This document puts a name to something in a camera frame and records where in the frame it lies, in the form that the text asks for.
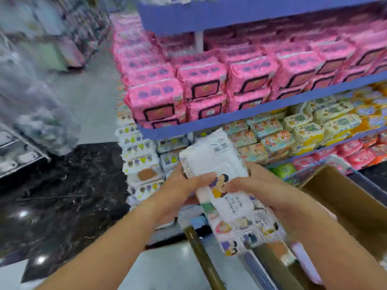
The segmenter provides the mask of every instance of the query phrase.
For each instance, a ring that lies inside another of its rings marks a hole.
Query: person
[[[307,194],[265,168],[247,163],[248,177],[223,187],[245,191],[270,206],[296,232],[327,290],[382,290],[387,273],[348,232]],[[107,230],[37,289],[116,290],[144,250],[154,229],[177,215],[192,191],[208,186],[216,173],[186,179],[181,164],[164,185]]]

